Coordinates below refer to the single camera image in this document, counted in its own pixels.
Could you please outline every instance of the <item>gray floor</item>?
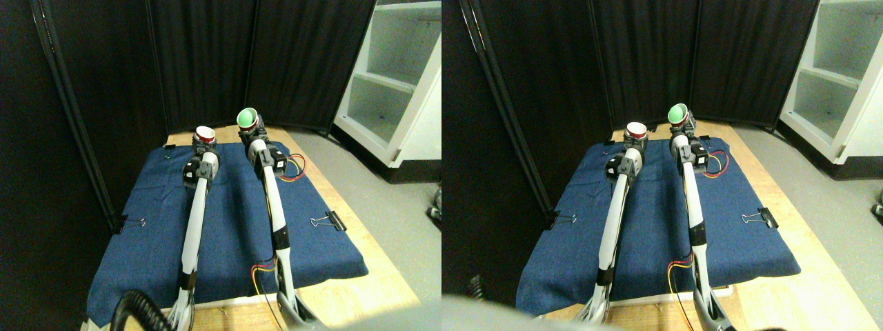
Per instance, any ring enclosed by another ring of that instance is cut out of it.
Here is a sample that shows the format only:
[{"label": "gray floor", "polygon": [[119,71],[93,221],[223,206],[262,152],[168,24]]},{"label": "gray floor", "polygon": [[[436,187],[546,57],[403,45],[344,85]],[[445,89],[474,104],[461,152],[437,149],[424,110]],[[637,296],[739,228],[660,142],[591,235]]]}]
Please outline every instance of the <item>gray floor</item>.
[{"label": "gray floor", "polygon": [[439,185],[389,184],[335,142],[310,131],[289,134],[365,224],[417,298],[439,297],[442,233],[425,214]]},{"label": "gray floor", "polygon": [[883,225],[870,212],[883,180],[835,181],[778,133],[774,136],[753,126],[733,127],[815,232],[877,325],[883,327]]}]

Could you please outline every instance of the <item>black curtain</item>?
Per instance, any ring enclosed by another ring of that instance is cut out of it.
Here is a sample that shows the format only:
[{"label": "black curtain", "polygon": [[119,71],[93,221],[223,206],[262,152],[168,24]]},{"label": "black curtain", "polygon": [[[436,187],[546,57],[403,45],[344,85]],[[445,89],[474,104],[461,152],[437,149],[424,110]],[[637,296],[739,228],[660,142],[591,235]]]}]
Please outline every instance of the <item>black curtain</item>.
[{"label": "black curtain", "polygon": [[441,292],[470,293],[476,275],[485,298],[515,304],[521,271],[543,230],[543,214],[494,102],[463,13],[442,12],[441,95],[445,208]]},{"label": "black curtain", "polygon": [[573,1],[472,4],[551,209],[585,150],[612,132],[592,8]]},{"label": "black curtain", "polygon": [[594,1],[613,126],[654,123],[690,99],[698,0]]},{"label": "black curtain", "polygon": [[109,236],[34,21],[0,2],[0,327],[79,329]]},{"label": "black curtain", "polygon": [[169,133],[235,122],[255,9],[253,1],[150,2]]},{"label": "black curtain", "polygon": [[259,1],[247,107],[268,123],[327,131],[374,0]]},{"label": "black curtain", "polygon": [[114,209],[167,134],[144,1],[51,0],[58,51]]},{"label": "black curtain", "polygon": [[774,127],[818,4],[703,1],[690,103],[696,117]]}]

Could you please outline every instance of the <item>binder clip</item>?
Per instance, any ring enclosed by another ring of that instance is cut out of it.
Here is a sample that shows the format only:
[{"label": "binder clip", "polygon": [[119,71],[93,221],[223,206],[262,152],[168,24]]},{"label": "binder clip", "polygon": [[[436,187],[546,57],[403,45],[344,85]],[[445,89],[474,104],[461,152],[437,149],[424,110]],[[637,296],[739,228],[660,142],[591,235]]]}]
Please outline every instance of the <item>binder clip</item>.
[{"label": "binder clip", "polygon": [[[548,229],[554,228],[556,224],[577,222],[577,216],[575,214],[570,215],[570,216],[567,216],[567,215],[561,216],[561,210],[546,211],[546,218],[547,218],[548,226],[549,226]],[[557,220],[559,218],[563,218],[565,220],[556,222],[555,220]]]},{"label": "binder clip", "polygon": [[[325,217],[322,217],[319,219],[311,218],[310,224],[312,224],[314,227],[318,227],[320,225],[330,225],[330,226],[333,226],[338,231],[346,231],[346,225],[343,225],[343,222],[340,220],[340,217],[337,216],[337,212],[335,212],[335,211],[325,212],[325,215],[326,215]],[[319,222],[319,221],[325,220],[325,219],[328,219],[327,223]]]},{"label": "binder clip", "polygon": [[[145,224],[147,224],[146,219],[142,218],[140,220],[130,220],[127,216],[128,215],[117,216],[117,234],[123,233],[123,229],[129,229],[131,227],[143,227]],[[138,224],[126,226],[126,222],[137,222]]]},{"label": "binder clip", "polygon": [[[763,220],[748,220],[747,219],[749,217],[754,217],[757,215],[760,215],[760,217],[763,218]],[[770,229],[779,228],[779,223],[775,221],[775,217],[773,217],[773,213],[770,213],[770,210],[767,207],[758,208],[757,214],[742,214],[742,222],[745,222],[745,224],[748,224],[748,222],[761,222],[761,223],[765,223],[766,226]]]}]

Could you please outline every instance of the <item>yellow wire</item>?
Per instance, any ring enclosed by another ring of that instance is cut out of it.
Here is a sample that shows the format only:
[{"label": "yellow wire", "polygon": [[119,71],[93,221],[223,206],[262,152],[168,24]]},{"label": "yellow wire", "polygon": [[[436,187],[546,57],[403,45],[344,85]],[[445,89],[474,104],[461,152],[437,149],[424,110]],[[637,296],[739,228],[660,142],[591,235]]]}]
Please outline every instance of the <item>yellow wire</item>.
[{"label": "yellow wire", "polygon": [[[717,162],[718,162],[718,168],[723,169],[723,163],[721,163],[721,159],[718,159],[717,156],[714,156],[714,155],[708,155],[708,156],[710,156],[711,158],[717,160]],[[720,175],[721,175],[721,174],[717,174],[717,175],[714,175],[714,176],[708,176],[705,172],[702,173],[702,176],[709,177],[709,178],[717,178],[717,176],[720,176]]]},{"label": "yellow wire", "polygon": [[[672,268],[672,267],[690,268],[690,267],[692,267],[692,266],[693,266],[693,261],[690,261],[690,264],[688,264],[688,265],[673,264],[673,265],[671,265],[671,266],[668,266],[668,272],[667,272],[667,274],[668,274],[668,291],[671,292],[671,294],[672,294],[673,296],[676,296],[676,297],[677,297],[678,302],[681,301],[681,300],[680,300],[680,299],[681,299],[681,296],[680,296],[679,293],[675,293],[675,290],[672,289],[672,287],[671,287],[671,268]],[[680,310],[680,309],[679,309],[678,311],[681,312],[681,318],[683,318],[683,324],[686,324],[687,326],[689,326],[690,323],[687,322],[687,315],[685,315],[684,312],[683,312],[682,310]]]},{"label": "yellow wire", "polygon": [[[258,299],[260,300],[260,291],[258,290],[258,282],[254,280],[254,272],[257,271],[257,270],[260,270],[260,271],[273,271],[273,270],[275,270],[275,265],[273,265],[273,268],[272,268],[272,269],[262,269],[262,268],[256,267],[254,270],[252,270],[252,284],[254,284],[254,291],[258,293]],[[270,307],[267,307],[267,306],[264,305],[264,308],[267,309],[267,315],[270,315],[270,317],[273,317],[273,313],[270,311]],[[276,326],[276,329],[277,329],[277,330],[282,331],[282,329],[279,328],[278,325],[276,325],[275,323],[273,323],[273,325]]]},{"label": "yellow wire", "polygon": [[[300,164],[298,164],[297,162],[294,162],[294,159],[288,159],[288,162],[294,163],[294,165],[298,166],[298,168],[301,169],[301,168],[300,168]],[[279,180],[281,180],[281,181],[283,181],[283,182],[285,182],[285,183],[291,183],[291,182],[294,182],[294,179],[289,180],[289,179],[284,179],[284,178],[281,178],[281,177],[279,177]]]}]

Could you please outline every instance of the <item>white shelving unit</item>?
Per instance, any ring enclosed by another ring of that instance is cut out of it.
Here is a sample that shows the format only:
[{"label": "white shelving unit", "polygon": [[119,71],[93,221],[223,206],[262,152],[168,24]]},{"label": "white shelving unit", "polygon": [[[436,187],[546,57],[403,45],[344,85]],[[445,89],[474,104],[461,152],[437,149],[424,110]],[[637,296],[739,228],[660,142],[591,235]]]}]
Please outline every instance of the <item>white shelving unit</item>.
[{"label": "white shelving unit", "polygon": [[337,111],[335,124],[390,168],[442,157],[441,15],[441,1],[380,1]]},{"label": "white shelving unit", "polygon": [[780,119],[831,163],[882,156],[883,0],[823,0]]}]

